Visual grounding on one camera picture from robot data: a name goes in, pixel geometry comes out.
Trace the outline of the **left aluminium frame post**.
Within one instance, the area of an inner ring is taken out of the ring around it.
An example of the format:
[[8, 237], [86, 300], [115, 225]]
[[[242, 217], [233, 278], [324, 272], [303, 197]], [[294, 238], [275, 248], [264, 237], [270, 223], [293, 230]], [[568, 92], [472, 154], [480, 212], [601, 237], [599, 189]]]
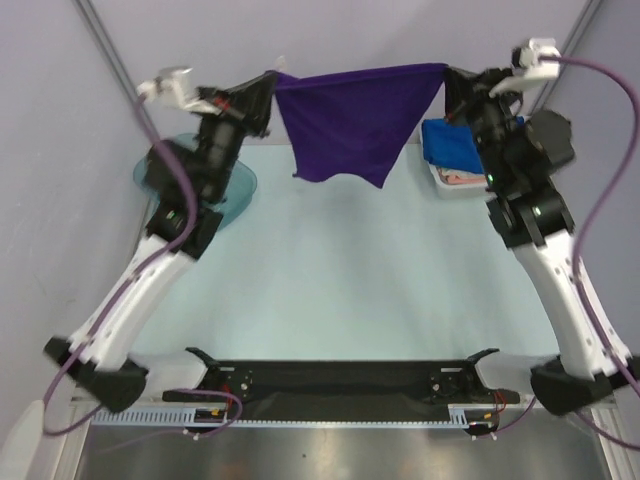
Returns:
[[115, 79], [125, 100], [133, 111], [138, 126], [150, 143], [160, 140], [160, 134], [144, 103], [137, 94], [128, 69], [126, 68], [111, 35], [107, 31], [96, 7], [89, 0], [73, 0], [81, 21], [92, 38], [99, 54]]

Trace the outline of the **purple microfiber towel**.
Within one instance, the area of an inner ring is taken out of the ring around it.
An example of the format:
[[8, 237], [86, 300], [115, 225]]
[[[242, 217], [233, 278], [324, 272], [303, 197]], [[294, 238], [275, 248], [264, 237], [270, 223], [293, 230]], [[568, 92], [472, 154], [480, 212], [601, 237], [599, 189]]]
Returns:
[[294, 176], [320, 183], [348, 174], [382, 188], [446, 68], [422, 63], [305, 78], [280, 73], [275, 98]]

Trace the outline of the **aluminium rail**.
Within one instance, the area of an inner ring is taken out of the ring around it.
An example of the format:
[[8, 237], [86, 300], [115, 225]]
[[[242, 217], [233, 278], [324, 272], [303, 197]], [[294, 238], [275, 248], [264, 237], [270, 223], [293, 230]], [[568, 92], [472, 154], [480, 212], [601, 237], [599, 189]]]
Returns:
[[534, 395], [549, 411], [573, 411], [598, 403], [612, 393], [613, 390], [609, 385], [587, 383], [540, 388]]

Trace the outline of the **right aluminium frame post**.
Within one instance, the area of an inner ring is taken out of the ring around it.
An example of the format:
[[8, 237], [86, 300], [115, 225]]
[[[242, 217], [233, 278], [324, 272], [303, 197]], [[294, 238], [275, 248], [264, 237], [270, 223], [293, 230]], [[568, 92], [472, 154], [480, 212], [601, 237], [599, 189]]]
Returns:
[[[603, 8], [603, 0], [588, 0], [585, 2], [579, 16], [574, 22], [569, 34], [567, 35], [564, 43], [560, 47], [559, 51], [562, 56], [572, 56], [576, 53], [578, 47], [582, 43], [582, 40], [589, 32], [592, 24]], [[536, 96], [535, 101], [529, 108], [528, 113], [532, 114], [538, 109], [544, 108], [550, 99], [552, 98], [555, 90], [557, 89], [558, 82], [563, 77], [563, 68], [560, 68], [559, 76], [556, 80], [552, 80], [547, 83]]]

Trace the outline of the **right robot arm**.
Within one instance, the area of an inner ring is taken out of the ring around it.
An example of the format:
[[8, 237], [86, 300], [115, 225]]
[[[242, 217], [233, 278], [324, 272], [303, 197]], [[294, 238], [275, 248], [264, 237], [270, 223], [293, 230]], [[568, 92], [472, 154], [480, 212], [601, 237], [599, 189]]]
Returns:
[[469, 126], [487, 182], [489, 219], [529, 276], [551, 323], [555, 357], [488, 350], [460, 377], [463, 395], [484, 401], [498, 388], [534, 395], [555, 416], [597, 403], [639, 378], [639, 357], [608, 322], [576, 252], [575, 223], [552, 181], [575, 158], [568, 119], [539, 110], [519, 122], [519, 88], [492, 90], [512, 74], [448, 67], [445, 119]]

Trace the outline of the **pink towel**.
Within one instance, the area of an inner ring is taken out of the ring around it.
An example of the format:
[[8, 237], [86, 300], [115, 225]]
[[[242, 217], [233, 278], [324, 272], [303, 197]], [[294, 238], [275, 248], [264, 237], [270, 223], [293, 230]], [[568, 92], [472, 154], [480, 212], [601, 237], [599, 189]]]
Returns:
[[466, 171], [437, 167], [440, 181], [449, 186], [484, 184], [485, 177]]

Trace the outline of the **blue towel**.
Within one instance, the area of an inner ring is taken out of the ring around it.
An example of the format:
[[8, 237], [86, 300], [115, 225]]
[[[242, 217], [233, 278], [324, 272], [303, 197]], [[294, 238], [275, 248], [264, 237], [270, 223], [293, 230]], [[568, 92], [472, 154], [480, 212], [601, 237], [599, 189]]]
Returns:
[[423, 157], [429, 164], [473, 174], [483, 173], [468, 126], [452, 126], [443, 119], [425, 119], [420, 133]]

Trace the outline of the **translucent blue plastic tray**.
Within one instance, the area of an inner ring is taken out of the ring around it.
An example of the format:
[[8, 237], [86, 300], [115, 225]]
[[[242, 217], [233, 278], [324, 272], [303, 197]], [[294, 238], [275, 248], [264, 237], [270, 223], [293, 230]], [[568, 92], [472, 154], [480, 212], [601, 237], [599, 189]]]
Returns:
[[[134, 168], [133, 180], [150, 199], [151, 212], [154, 213], [159, 205], [159, 194], [146, 184], [145, 174], [146, 160], [142, 159]], [[226, 188], [224, 201], [211, 207], [211, 210], [223, 214], [219, 231], [224, 230], [243, 214], [250, 205], [256, 189], [257, 177], [255, 173], [244, 163], [237, 161]]]

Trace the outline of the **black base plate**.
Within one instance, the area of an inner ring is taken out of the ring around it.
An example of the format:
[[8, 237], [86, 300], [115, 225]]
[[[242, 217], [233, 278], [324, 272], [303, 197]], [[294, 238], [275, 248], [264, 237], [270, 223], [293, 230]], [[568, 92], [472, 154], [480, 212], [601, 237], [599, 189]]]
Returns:
[[453, 404], [517, 404], [507, 389], [483, 386], [466, 360], [225, 360], [195, 393], [165, 392], [166, 402], [213, 400], [228, 392], [242, 419], [275, 422], [409, 423], [443, 420]]

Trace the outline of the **aluminium frame post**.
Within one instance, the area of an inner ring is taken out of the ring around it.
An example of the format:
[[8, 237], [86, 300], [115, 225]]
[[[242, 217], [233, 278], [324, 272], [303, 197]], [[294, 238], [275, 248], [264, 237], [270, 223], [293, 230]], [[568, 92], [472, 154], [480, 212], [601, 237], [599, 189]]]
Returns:
[[137, 94], [128, 69], [126, 68], [111, 35], [107, 31], [96, 7], [89, 0], [73, 0], [81, 21], [92, 38], [99, 54], [115, 79], [125, 100], [133, 111], [138, 126], [150, 143], [160, 140], [160, 134], [144, 103]]
[[[603, 0], [588, 0], [585, 2], [579, 16], [574, 22], [569, 34], [567, 35], [564, 43], [560, 47], [559, 51], [562, 56], [572, 56], [576, 53], [578, 47], [582, 43], [582, 40], [589, 32], [592, 24], [603, 8]], [[544, 108], [550, 99], [552, 98], [555, 90], [557, 89], [558, 82], [563, 77], [563, 68], [560, 68], [559, 76], [556, 80], [552, 80], [547, 83], [536, 96], [535, 101], [529, 108], [528, 113], [532, 114], [538, 109]]]

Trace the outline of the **white plastic basket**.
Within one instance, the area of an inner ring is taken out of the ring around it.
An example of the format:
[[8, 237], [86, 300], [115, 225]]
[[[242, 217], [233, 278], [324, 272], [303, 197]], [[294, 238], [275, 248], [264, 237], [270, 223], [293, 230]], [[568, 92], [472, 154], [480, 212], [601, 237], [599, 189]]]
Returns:
[[426, 119], [420, 126], [420, 141], [424, 161], [442, 199], [487, 196], [487, 182], [468, 127]]

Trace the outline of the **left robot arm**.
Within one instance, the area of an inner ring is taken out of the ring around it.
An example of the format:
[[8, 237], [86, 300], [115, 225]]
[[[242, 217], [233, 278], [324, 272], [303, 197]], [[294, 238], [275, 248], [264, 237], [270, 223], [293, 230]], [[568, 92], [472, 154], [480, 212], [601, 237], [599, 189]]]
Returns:
[[220, 388], [217, 362], [198, 348], [151, 356], [134, 356], [131, 348], [170, 287], [196, 264], [219, 230], [244, 140], [269, 134], [278, 74], [268, 70], [223, 89], [191, 88], [189, 72], [167, 69], [142, 83], [137, 104], [160, 100], [198, 116], [195, 148], [147, 133], [151, 148], [144, 181], [158, 205], [134, 256], [90, 319], [44, 347], [61, 373], [112, 413], [144, 396], [208, 400]]

